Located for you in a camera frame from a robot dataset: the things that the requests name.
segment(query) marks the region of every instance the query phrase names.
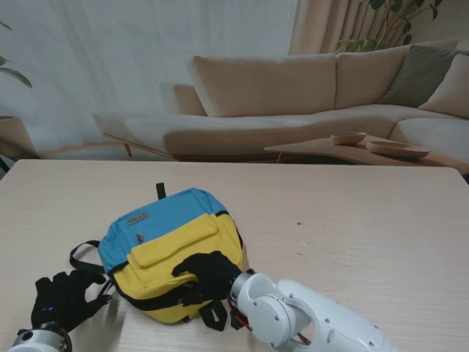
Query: sofa leg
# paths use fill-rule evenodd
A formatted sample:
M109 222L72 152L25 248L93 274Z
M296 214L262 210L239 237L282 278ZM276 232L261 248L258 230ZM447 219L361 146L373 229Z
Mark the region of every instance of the sofa leg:
M125 151L127 152L127 155L132 157L132 151L130 150L130 145L129 144L124 144Z

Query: blue and yellow backpack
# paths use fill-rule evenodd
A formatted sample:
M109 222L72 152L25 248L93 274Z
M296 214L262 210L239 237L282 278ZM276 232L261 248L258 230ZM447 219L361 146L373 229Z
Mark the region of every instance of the blue and yellow backpack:
M108 274L119 294L135 308L164 323L189 321L199 312L211 328L223 330L227 313L220 301L183 307L181 296L198 285L193 274L171 275L173 267L195 253L220 251L242 270L243 241L226 208L209 192L190 188L118 218L97 247L103 266L75 259L75 268ZM213 312L218 316L215 321Z

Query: black strap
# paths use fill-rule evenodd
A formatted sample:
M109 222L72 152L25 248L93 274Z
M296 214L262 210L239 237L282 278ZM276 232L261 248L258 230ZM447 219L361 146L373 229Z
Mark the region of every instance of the black strap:
M158 200L166 198L166 191L164 190L164 183L160 182L156 184L156 194L158 195Z
M199 309L199 313L204 324L209 328L217 331L223 331L225 329L228 313L226 313L226 309L220 301L213 301L212 303L203 306ZM217 316L218 321L215 321L215 317L213 316L214 313Z
M111 279L109 279L108 281L106 281L103 288L101 288L101 291L97 294L97 297L99 298L101 296L106 295L109 292L109 290L113 287L114 287L114 283L112 282Z
M87 242L83 242L82 244L80 244L77 247L75 247L74 249L72 249L72 251L70 252L70 264L71 264L71 266L74 267L75 269L95 271L99 274L105 274L103 266L98 265L98 264L91 264L91 263L82 262L82 261L77 260L77 259L74 258L74 255L75 255L76 251L78 251L78 248L80 248L84 244L89 244L90 246L93 246L93 247L97 248L100 245L100 242L99 241L87 241Z

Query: red wire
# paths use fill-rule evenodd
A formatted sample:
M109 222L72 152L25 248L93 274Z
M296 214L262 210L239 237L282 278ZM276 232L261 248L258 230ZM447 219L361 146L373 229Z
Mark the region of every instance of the red wire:
M232 312L233 311L233 307L231 305L231 303L229 302L229 299L226 300L228 302L228 308L229 310ZM249 324L245 323L240 317L238 317L237 315L234 315L234 317L237 319L237 321L239 321L243 326L245 326L249 331L252 331L252 328L251 326L249 326Z

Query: coffee table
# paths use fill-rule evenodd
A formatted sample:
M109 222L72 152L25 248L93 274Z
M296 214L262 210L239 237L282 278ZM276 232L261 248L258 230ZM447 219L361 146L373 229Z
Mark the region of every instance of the coffee table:
M335 145L329 138L314 139L312 141L276 145L264 148L268 152L278 153L278 162L282 162L288 154L320 155L349 161L359 165L383 165L383 166L442 166L452 167L462 176L469 176L469 164L437 153L417 160L390 158L371 153L366 149L369 141L388 141L388 139L374 136L366 136L356 145Z
M469 187L453 169L39 160L0 181L2 351L30 327L34 282L71 270L69 251L154 201L156 182L214 194L249 266L355 309L406 352L467 350ZM72 339L76 352L272 351L245 329L164 325L118 298Z

